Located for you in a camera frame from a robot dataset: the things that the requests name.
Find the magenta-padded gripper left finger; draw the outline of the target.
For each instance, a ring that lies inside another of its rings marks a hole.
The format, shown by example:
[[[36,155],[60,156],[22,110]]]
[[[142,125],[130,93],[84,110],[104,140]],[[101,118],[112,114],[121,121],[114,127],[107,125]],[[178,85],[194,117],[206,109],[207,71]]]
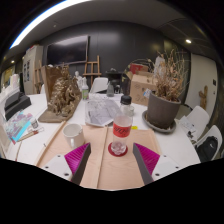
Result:
[[[57,154],[42,169],[79,185],[90,154],[91,144],[87,143],[65,155]]]

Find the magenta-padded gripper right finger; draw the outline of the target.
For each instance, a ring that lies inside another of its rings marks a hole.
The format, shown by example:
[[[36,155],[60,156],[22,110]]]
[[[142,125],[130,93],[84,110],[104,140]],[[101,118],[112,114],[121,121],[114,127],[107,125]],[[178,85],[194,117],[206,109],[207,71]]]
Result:
[[[180,169],[180,166],[167,155],[159,155],[137,143],[133,144],[133,154],[145,185]]]

